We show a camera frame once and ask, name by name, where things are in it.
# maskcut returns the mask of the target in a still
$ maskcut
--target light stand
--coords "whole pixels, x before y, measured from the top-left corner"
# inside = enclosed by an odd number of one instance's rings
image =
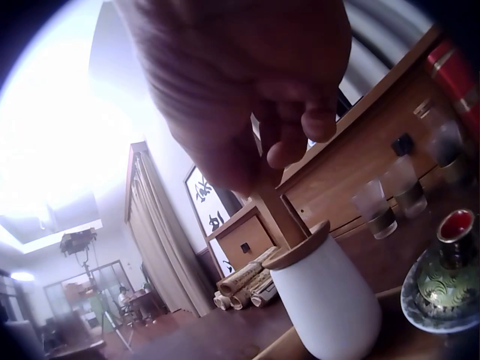
[[[62,236],[62,240],[60,242],[60,250],[65,256],[67,256],[67,254],[68,255],[75,254],[75,258],[77,259],[77,262],[78,262],[79,266],[83,267],[85,269],[85,273],[88,276],[88,279],[89,279],[90,284],[92,286],[92,290],[96,293],[96,296],[98,297],[98,300],[99,300],[99,303],[100,303],[100,307],[102,309],[102,321],[101,321],[101,326],[102,326],[102,335],[101,336],[102,336],[102,338],[103,338],[103,325],[105,323],[105,318],[107,318],[107,320],[110,322],[110,325],[115,330],[115,332],[117,333],[117,335],[120,338],[120,340],[122,341],[122,343],[125,345],[125,347],[128,349],[129,352],[133,353],[133,350],[130,346],[130,344],[132,343],[133,331],[134,331],[133,321],[132,321],[132,331],[130,333],[128,341],[126,341],[125,338],[123,337],[123,335],[121,334],[118,326],[113,321],[113,319],[112,319],[110,313],[108,312],[108,310],[105,310],[105,308],[108,309],[108,305],[106,307],[104,306],[103,298],[102,298],[103,294],[100,291],[98,291],[98,285],[95,281],[95,278],[92,276],[92,273],[89,270],[89,266],[87,264],[88,263],[88,250],[89,250],[88,245],[90,245],[90,243],[91,243],[93,245],[93,249],[94,249],[94,252],[95,252],[95,245],[93,244],[93,241],[95,241],[95,240],[96,240],[96,233],[95,233],[94,228],[90,228],[89,230],[79,231],[79,232],[72,233],[72,234],[64,234]],[[86,253],[86,260],[83,262],[83,264],[80,264],[80,262],[78,260],[77,253],[82,252],[82,251],[85,251],[85,253]]]

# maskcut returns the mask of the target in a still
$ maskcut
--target wooden stick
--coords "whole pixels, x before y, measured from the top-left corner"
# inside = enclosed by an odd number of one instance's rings
[[[306,239],[266,176],[261,178],[251,197],[278,246],[292,249]]]
[[[300,217],[299,213],[297,212],[297,209],[293,207],[292,203],[290,200],[287,198],[285,194],[280,195],[280,199],[282,199],[283,203],[285,204],[285,207],[287,208],[288,212],[290,213],[290,216],[295,220],[295,222],[300,226],[303,235],[305,238],[309,238],[312,236],[312,232],[308,228],[307,224],[305,224]]]

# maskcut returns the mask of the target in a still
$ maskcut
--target white cup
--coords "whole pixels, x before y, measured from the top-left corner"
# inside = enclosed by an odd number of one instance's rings
[[[306,349],[322,360],[359,360],[380,333],[378,300],[329,235],[302,260],[270,274]]]

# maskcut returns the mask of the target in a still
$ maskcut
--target ceiling light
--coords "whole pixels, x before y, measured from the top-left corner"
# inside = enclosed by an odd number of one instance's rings
[[[25,272],[12,273],[10,277],[18,281],[34,281],[35,280],[35,277],[32,274],[25,273]]]

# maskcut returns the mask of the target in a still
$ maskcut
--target beige curtain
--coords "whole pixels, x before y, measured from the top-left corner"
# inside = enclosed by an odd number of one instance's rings
[[[130,226],[151,280],[170,311],[204,316],[213,288],[197,262],[148,153],[135,161]]]

